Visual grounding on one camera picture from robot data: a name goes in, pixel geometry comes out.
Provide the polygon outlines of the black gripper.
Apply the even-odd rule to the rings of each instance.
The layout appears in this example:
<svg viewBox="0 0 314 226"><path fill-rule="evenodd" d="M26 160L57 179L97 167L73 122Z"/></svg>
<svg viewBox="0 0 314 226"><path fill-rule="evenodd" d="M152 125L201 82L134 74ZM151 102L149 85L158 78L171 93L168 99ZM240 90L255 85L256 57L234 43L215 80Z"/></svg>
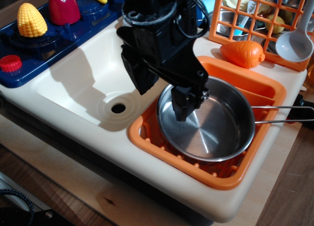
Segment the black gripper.
<svg viewBox="0 0 314 226"><path fill-rule="evenodd" d="M209 96L208 74L193 53L195 40L209 28L205 21L198 31L197 6L205 10L201 0L125 0L128 26L117 30L123 64L137 91L145 94L159 77L174 85L172 105L180 122Z"/></svg>

